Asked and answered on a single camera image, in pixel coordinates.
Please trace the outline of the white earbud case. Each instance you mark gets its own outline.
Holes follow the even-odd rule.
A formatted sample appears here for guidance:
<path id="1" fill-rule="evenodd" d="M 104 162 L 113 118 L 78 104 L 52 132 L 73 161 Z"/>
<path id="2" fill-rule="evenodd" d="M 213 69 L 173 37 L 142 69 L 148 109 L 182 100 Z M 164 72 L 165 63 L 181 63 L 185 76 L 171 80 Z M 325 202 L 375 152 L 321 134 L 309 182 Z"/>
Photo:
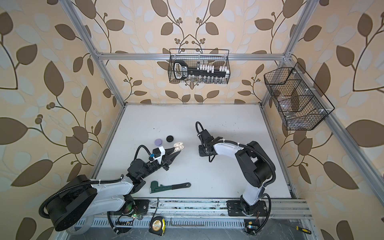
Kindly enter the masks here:
<path id="1" fill-rule="evenodd" d="M 183 150 L 183 149 L 184 149 L 184 144 L 183 144 L 183 142 L 175 143 L 175 144 L 174 144 L 174 148 L 175 148 L 174 150 L 175 150 L 176 152 Z"/>

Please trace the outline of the black round earbud case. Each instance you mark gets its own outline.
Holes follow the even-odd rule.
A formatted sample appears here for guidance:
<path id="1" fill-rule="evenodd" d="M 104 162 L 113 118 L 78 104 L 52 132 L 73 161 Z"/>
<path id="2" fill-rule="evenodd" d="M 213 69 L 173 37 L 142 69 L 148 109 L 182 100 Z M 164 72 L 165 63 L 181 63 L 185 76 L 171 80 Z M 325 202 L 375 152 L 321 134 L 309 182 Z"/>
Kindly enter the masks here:
<path id="1" fill-rule="evenodd" d="M 168 143 L 171 143 L 174 141 L 174 137 L 173 136 L 167 136 L 166 140 Z"/>

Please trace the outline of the purple earbud case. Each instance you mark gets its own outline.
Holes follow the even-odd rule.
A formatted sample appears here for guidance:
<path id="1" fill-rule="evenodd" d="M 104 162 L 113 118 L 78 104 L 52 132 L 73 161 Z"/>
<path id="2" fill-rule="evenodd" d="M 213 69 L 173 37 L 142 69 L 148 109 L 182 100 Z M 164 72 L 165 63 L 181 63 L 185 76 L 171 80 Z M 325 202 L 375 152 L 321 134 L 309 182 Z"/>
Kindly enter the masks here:
<path id="1" fill-rule="evenodd" d="M 162 139 L 156 139 L 156 140 L 155 140 L 155 145 L 156 145 L 156 146 L 161 146 L 162 144 L 163 144 Z"/>

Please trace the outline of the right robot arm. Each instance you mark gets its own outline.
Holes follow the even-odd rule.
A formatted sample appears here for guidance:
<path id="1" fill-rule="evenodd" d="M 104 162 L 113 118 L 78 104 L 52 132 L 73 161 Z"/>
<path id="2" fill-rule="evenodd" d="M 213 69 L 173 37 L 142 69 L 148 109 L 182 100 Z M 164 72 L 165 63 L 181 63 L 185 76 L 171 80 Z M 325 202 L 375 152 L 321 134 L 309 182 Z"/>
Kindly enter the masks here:
<path id="1" fill-rule="evenodd" d="M 272 208 L 271 197 L 265 193 L 268 185 L 276 180 L 276 167 L 259 143 L 247 145 L 214 138 L 200 122 L 195 124 L 200 157 L 207 157 L 211 163 L 215 156 L 223 155 L 237 160 L 247 186 L 239 200 L 227 201 L 228 215 L 256 217 L 255 222 L 245 223 L 245 233 L 257 235 L 266 225 Z"/>

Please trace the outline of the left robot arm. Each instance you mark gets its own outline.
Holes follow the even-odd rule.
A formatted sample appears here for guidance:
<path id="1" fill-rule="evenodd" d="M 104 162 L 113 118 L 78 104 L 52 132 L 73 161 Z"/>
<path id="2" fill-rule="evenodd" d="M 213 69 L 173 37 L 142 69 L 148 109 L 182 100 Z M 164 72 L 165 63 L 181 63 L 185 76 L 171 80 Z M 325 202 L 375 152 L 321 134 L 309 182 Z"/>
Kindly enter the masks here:
<path id="1" fill-rule="evenodd" d="M 152 151 L 140 145 L 149 155 L 148 162 L 134 157 L 126 175 L 115 180 L 91 180 L 79 175 L 59 191 L 48 197 L 39 207 L 39 215 L 50 219 L 57 232 L 68 230 L 82 218 L 92 221 L 93 216 L 114 212 L 135 218 L 139 207 L 132 195 L 145 184 L 145 178 L 159 169 L 169 170 L 175 158 L 184 149 L 182 142 L 172 148 Z"/>

